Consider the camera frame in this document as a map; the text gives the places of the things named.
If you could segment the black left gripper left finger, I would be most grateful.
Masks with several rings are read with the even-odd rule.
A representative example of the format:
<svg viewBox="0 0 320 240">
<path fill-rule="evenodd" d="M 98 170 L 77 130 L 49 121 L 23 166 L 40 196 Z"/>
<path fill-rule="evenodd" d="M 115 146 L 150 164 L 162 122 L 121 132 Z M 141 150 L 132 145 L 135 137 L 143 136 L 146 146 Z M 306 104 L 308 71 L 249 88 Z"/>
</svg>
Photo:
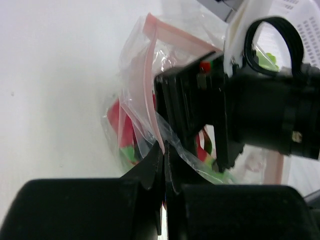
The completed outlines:
<svg viewBox="0 0 320 240">
<path fill-rule="evenodd" d="M 119 178 L 28 181 L 0 229 L 3 240 L 156 240 L 162 233 L 163 153 Z"/>
</svg>

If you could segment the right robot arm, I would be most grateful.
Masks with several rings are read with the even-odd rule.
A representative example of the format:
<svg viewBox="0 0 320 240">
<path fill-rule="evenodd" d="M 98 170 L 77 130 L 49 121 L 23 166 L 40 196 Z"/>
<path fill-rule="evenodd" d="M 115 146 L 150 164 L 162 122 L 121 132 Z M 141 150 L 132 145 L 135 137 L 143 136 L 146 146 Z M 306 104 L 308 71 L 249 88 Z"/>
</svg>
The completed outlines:
<svg viewBox="0 0 320 240">
<path fill-rule="evenodd" d="M 197 152 L 196 136 L 214 127 L 220 172 L 232 168 L 245 145 L 317 160 L 320 154 L 320 71 L 307 80 L 237 68 L 228 77 L 223 54 L 210 52 L 154 78 L 156 110 L 182 146 Z"/>
</svg>

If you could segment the clear zip top bag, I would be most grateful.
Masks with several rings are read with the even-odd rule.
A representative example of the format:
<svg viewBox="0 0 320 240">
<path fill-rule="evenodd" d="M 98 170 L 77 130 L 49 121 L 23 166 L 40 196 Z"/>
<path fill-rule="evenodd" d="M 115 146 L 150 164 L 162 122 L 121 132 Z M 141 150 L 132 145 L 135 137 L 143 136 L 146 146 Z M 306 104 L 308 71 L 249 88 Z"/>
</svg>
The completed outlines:
<svg viewBox="0 0 320 240">
<path fill-rule="evenodd" d="M 197 173 L 215 184 L 286 184 L 290 166 L 283 155 L 258 147 L 246 146 L 231 170 L 212 169 L 216 161 L 214 129 L 205 126 L 195 137 L 196 152 L 184 149 L 165 119 L 156 112 L 153 79 L 171 67 L 182 67 L 201 55 L 221 50 L 227 24 L 215 15 L 194 13 L 189 16 L 140 17 L 121 51 L 117 80 L 121 90 L 114 102 L 130 117 L 136 137 L 135 156 L 139 162 L 152 145 L 173 145 L 178 155 Z M 117 148 L 117 137 L 103 116 L 109 147 L 126 168 L 132 168 Z"/>
</svg>

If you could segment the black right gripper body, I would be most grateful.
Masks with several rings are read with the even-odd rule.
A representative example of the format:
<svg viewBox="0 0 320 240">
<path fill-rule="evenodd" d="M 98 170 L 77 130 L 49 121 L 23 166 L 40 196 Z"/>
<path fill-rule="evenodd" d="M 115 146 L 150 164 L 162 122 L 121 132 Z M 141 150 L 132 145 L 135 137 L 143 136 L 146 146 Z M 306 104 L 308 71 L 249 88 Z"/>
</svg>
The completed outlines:
<svg viewBox="0 0 320 240">
<path fill-rule="evenodd" d="M 186 66 L 175 66 L 154 77 L 156 110 L 182 146 L 196 153 L 196 135 L 214 127 L 219 172 L 232 168 L 244 145 L 232 139 L 231 102 L 227 100 L 224 54 L 209 52 Z"/>
</svg>

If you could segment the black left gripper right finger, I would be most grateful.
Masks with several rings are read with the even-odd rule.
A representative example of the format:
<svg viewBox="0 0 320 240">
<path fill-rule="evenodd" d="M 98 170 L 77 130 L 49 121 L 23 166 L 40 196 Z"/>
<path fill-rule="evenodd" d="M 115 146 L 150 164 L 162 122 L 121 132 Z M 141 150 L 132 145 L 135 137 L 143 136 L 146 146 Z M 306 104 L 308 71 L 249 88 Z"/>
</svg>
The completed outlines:
<svg viewBox="0 0 320 240">
<path fill-rule="evenodd" d="M 285 185 L 214 185 L 170 144 L 164 175 L 170 240 L 317 240 L 320 213 Z"/>
</svg>

